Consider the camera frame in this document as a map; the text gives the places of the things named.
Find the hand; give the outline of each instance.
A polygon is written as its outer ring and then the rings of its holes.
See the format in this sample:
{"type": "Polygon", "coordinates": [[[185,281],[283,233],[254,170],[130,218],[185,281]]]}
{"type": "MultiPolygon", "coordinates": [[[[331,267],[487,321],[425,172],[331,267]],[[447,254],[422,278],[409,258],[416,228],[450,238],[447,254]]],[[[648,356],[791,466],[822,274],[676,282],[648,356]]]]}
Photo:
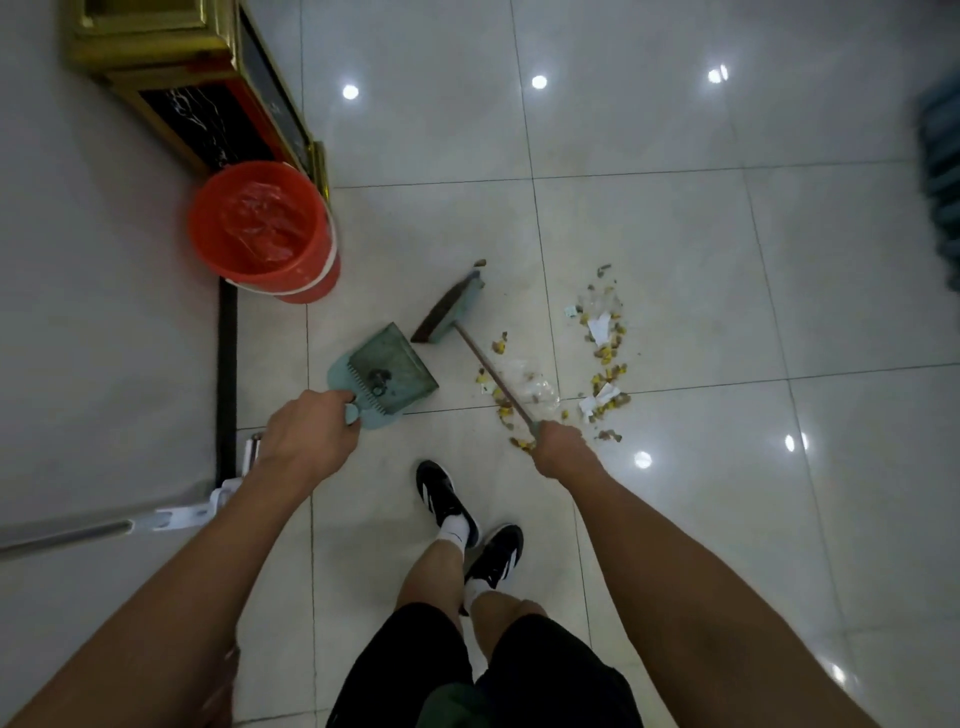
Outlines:
{"type": "Polygon", "coordinates": [[[270,418],[256,462],[292,468],[302,476],[306,498],[322,480],[339,471],[357,447],[360,420],[347,425],[344,413],[353,399],[353,393],[345,390],[304,390],[270,418]]]}
{"type": "Polygon", "coordinates": [[[596,453],[576,427],[544,421],[540,423],[537,446],[531,455],[541,475],[559,480],[564,486],[579,476],[603,471],[596,453]]]}

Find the dustpan teeth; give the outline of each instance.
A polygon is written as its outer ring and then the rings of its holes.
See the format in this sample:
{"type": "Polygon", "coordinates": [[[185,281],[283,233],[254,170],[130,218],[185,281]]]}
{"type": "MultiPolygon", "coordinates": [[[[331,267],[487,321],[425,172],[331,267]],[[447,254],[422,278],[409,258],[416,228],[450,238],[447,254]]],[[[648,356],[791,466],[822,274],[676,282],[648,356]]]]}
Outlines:
{"type": "Polygon", "coordinates": [[[350,374],[353,376],[353,379],[356,381],[358,388],[363,393],[364,399],[367,400],[367,403],[379,412],[381,415],[386,415],[387,410],[383,408],[383,405],[380,404],[379,400],[373,395],[373,392],[370,391],[370,387],[367,386],[367,382],[363,380],[360,376],[360,373],[356,371],[352,364],[347,362],[347,369],[349,369],[350,374]]]}

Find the tile floor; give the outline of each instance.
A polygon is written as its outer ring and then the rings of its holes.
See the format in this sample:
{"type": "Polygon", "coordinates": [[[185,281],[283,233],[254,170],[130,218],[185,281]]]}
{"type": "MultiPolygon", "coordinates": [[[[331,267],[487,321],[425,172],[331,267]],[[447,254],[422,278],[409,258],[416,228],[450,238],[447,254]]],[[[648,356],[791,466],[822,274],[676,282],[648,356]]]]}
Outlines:
{"type": "MultiPolygon", "coordinates": [[[[621,443],[585,426],[605,465],[885,728],[956,725],[960,300],[909,119],[960,61],[960,5],[251,4],[326,143],[344,269],[309,306],[241,296],[238,438],[378,328],[412,333],[479,257],[470,328],[508,330],[505,358],[536,361],[574,409],[597,367],[564,307],[610,263],[634,400],[605,422],[621,443]]],[[[238,718],[324,724],[433,535],[411,480],[429,455],[479,520],[523,525],[512,589],[672,725],[570,498],[507,443],[460,342],[421,355],[441,389],[365,433],[278,541],[241,623],[238,718]]]]}

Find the black shorts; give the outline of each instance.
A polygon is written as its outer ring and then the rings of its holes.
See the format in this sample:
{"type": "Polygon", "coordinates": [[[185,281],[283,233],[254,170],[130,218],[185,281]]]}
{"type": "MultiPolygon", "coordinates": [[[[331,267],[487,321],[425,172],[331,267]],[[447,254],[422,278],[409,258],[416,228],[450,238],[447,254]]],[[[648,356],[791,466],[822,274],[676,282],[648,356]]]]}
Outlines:
{"type": "MultiPolygon", "coordinates": [[[[460,632],[443,612],[408,604],[357,658],[327,726],[414,728],[424,700],[451,683],[472,685],[460,632]]],[[[626,679],[552,619],[521,617],[476,683],[496,725],[642,726],[626,679]]]]}

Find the wall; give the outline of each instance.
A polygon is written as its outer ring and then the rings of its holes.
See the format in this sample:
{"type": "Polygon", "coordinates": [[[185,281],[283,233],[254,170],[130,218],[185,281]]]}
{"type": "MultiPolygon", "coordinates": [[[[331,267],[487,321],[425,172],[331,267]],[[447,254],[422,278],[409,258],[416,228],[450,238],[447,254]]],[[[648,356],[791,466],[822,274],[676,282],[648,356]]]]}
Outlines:
{"type": "MultiPolygon", "coordinates": [[[[8,3],[0,25],[0,526],[182,496],[215,465],[197,180],[62,67],[58,10],[8,3]]],[[[0,564],[0,723],[188,535],[0,564]]]]}

